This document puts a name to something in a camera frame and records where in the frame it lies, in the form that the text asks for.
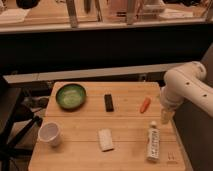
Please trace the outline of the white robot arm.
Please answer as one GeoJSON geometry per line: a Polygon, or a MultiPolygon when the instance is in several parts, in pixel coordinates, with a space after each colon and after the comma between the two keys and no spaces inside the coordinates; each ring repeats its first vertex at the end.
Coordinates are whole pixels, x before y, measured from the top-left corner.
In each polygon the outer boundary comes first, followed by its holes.
{"type": "Polygon", "coordinates": [[[165,86],[159,95],[162,124],[172,119],[185,99],[213,117],[213,88],[204,83],[206,75],[205,66],[198,61],[176,66],[165,73],[165,86]]]}

